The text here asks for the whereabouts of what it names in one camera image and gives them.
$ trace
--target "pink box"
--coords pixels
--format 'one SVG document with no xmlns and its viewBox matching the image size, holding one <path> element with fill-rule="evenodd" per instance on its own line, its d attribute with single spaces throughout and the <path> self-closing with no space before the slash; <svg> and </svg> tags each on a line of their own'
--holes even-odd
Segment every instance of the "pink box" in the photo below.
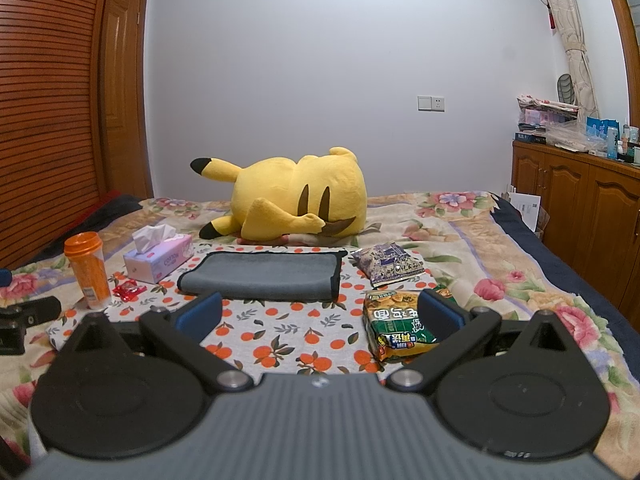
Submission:
<svg viewBox="0 0 640 480">
<path fill-rule="evenodd" d="M 157 283 L 193 256 L 191 235 L 177 235 L 146 253 L 133 249 L 124 255 L 127 276 L 141 282 Z"/>
</svg>

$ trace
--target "black circular cover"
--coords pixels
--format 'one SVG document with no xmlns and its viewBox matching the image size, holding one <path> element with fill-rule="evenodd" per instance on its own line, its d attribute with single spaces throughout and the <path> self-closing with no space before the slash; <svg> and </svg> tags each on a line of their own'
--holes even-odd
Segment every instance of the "black circular cover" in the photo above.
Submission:
<svg viewBox="0 0 640 480">
<path fill-rule="evenodd" d="M 467 443 L 509 458 L 551 460 L 593 449 L 609 403 L 584 357 L 575 367 L 568 357 L 539 349 L 468 362 L 443 378 L 437 407 Z"/>
<path fill-rule="evenodd" d="M 76 352 L 40 378 L 31 416 L 47 447 L 112 460 L 175 440 L 203 405 L 197 378 L 172 362 Z"/>
</svg>

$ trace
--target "red package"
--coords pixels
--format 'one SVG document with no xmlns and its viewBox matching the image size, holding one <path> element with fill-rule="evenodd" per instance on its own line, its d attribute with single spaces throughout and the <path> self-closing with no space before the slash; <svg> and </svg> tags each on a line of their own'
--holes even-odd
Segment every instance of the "red package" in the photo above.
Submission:
<svg viewBox="0 0 640 480">
<path fill-rule="evenodd" d="M 127 303 L 127 301 L 132 301 L 145 290 L 146 286 L 138 286 L 136 280 L 127 280 L 113 289 L 113 295 Z"/>
</svg>

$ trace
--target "pikachu plush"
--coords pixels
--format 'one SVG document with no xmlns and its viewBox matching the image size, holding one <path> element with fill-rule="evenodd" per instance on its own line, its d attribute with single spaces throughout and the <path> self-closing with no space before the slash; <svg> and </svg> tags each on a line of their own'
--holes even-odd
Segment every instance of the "pikachu plush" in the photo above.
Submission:
<svg viewBox="0 0 640 480">
<path fill-rule="evenodd" d="M 367 189 L 356 156 L 346 148 L 306 155 L 297 163 L 267 158 L 239 168 L 218 158 L 196 158 L 191 169 L 212 180 L 234 182 L 231 216 L 200 230 L 211 240 L 240 231 L 247 240 L 285 234 L 345 237 L 359 233 L 367 214 Z"/>
</svg>

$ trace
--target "orange cup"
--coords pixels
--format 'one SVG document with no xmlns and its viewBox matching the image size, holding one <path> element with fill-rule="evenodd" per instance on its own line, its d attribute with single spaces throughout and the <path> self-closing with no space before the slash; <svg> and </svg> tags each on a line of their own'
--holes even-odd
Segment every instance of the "orange cup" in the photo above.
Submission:
<svg viewBox="0 0 640 480">
<path fill-rule="evenodd" d="M 111 303 L 111 291 L 104 270 L 102 240 L 98 233 L 80 233 L 67 239 L 65 256 L 69 258 L 89 308 L 108 307 Z"/>
</svg>

